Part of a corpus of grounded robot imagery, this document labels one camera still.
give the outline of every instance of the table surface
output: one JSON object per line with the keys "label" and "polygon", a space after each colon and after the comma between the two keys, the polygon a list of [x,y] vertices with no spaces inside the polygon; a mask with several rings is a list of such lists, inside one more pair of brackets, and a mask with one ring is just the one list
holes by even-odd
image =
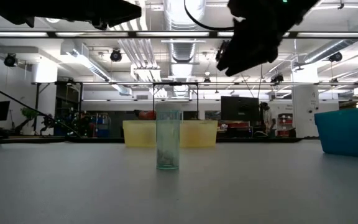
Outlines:
{"label": "table surface", "polygon": [[0,223],[358,223],[358,158],[319,141],[182,149],[0,145]]}

